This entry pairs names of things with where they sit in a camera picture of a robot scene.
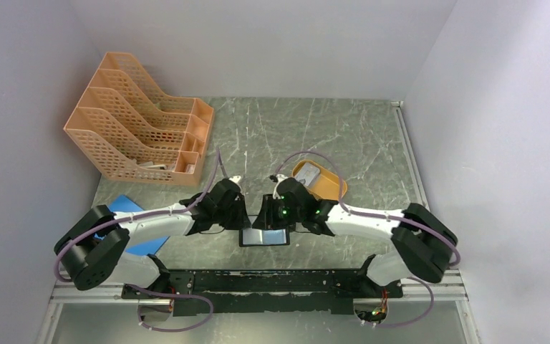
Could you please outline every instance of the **purple cable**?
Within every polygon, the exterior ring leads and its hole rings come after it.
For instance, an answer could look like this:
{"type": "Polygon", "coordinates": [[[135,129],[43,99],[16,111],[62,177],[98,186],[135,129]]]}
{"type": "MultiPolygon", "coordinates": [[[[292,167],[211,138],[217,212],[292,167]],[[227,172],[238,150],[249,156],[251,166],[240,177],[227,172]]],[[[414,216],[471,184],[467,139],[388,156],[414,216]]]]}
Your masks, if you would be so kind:
{"type": "MultiPolygon", "coordinates": [[[[285,163],[287,163],[294,156],[297,156],[297,155],[300,155],[300,154],[314,154],[316,156],[322,157],[323,159],[325,159],[332,166],[332,168],[334,169],[334,172],[336,172],[336,174],[338,175],[338,184],[339,184],[338,203],[340,204],[340,207],[343,210],[345,210],[347,213],[353,214],[353,215],[359,215],[359,216],[372,217],[372,218],[376,218],[376,219],[387,219],[387,216],[382,215],[382,214],[365,213],[365,212],[362,212],[362,211],[355,211],[355,210],[347,208],[347,205],[342,201],[342,185],[343,185],[344,181],[342,180],[340,170],[338,169],[338,166],[336,166],[336,164],[334,162],[332,162],[328,157],[326,157],[325,155],[323,155],[321,153],[310,151],[310,150],[301,150],[299,152],[291,154],[290,156],[288,156],[286,158],[286,160],[284,160],[283,163],[281,163],[281,165],[279,165],[279,167],[275,170],[275,173],[273,173],[273,174],[276,176],[279,173],[279,171],[284,167],[285,163]]],[[[413,221],[413,220],[410,220],[410,219],[406,219],[405,217],[389,215],[388,219],[392,219],[394,221],[405,222],[406,224],[409,224],[411,226],[415,226],[419,229],[422,229],[423,231],[426,231],[427,233],[429,233],[429,234],[433,235],[434,237],[438,238],[452,252],[454,252],[455,260],[450,263],[450,266],[453,267],[453,266],[457,265],[458,263],[460,263],[460,253],[458,253],[458,250],[456,249],[454,244],[451,243],[450,240],[446,239],[442,234],[437,233],[433,229],[425,226],[424,224],[421,224],[420,222],[416,222],[416,221],[413,221]]]]}
{"type": "Polygon", "coordinates": [[[396,322],[395,324],[376,324],[377,328],[401,328],[402,326],[411,325],[413,323],[416,323],[418,320],[423,319],[424,317],[431,312],[433,309],[433,305],[435,304],[435,297],[433,296],[433,291],[429,287],[425,281],[418,279],[416,277],[408,277],[409,280],[413,280],[416,282],[419,282],[420,284],[424,285],[425,288],[427,288],[427,291],[429,292],[429,307],[423,312],[421,315],[415,317],[414,319],[408,320],[408,321],[402,321],[402,322],[396,322]]]}
{"type": "Polygon", "coordinates": [[[228,178],[228,174],[226,174],[226,169],[224,168],[224,163],[222,162],[222,156],[220,155],[220,149],[218,147],[216,147],[216,155],[218,156],[218,164],[220,165],[222,175],[224,178],[228,178]]]}
{"type": "Polygon", "coordinates": [[[154,328],[153,326],[150,326],[143,321],[142,316],[140,315],[141,307],[138,307],[138,311],[137,311],[138,322],[139,322],[138,325],[151,331],[176,333],[176,332],[184,332],[184,331],[192,330],[193,328],[198,328],[199,326],[208,322],[212,318],[212,315],[214,314],[214,304],[207,297],[203,297],[200,295],[193,295],[193,294],[168,294],[164,292],[152,292],[150,290],[138,287],[137,285],[129,285],[129,286],[147,295],[152,295],[156,297],[167,297],[168,299],[198,299],[198,300],[204,301],[205,303],[208,304],[208,306],[210,306],[210,312],[202,321],[197,322],[196,324],[188,326],[186,328],[154,328]]]}
{"type": "MultiPolygon", "coordinates": [[[[187,206],[184,209],[172,210],[171,211],[172,214],[180,214],[180,213],[184,213],[186,211],[189,211],[195,205],[197,205],[199,202],[201,202],[203,197],[205,197],[206,194],[208,193],[208,190],[212,187],[212,183],[214,182],[214,179],[216,178],[216,172],[218,171],[218,165],[219,165],[220,161],[221,161],[220,150],[218,148],[216,148],[216,158],[215,158],[216,165],[214,166],[212,174],[210,175],[210,179],[209,179],[208,183],[206,184],[206,188],[203,190],[201,195],[193,203],[189,204],[189,206],[187,206]]],[[[169,214],[169,213],[170,213],[169,210],[155,210],[155,211],[148,211],[144,214],[138,214],[138,215],[134,216],[133,218],[134,219],[144,219],[146,217],[164,215],[164,214],[169,214]]],[[[85,239],[87,237],[90,237],[90,236],[93,236],[94,234],[96,234],[101,229],[112,226],[113,224],[119,224],[121,222],[126,222],[126,221],[131,221],[131,220],[132,220],[132,217],[126,216],[126,217],[122,217],[120,219],[114,219],[114,220],[105,222],[104,224],[100,224],[100,225],[90,229],[89,231],[86,231],[85,233],[79,235],[78,237],[74,238],[73,240],[69,241],[66,244],[66,246],[64,246],[64,248],[61,249],[60,252],[58,253],[58,255],[56,256],[56,263],[54,264],[54,274],[56,275],[56,278],[60,282],[72,282],[72,279],[66,278],[66,277],[64,277],[60,274],[60,262],[62,261],[63,256],[71,249],[71,247],[78,244],[83,239],[85,239]]]]}

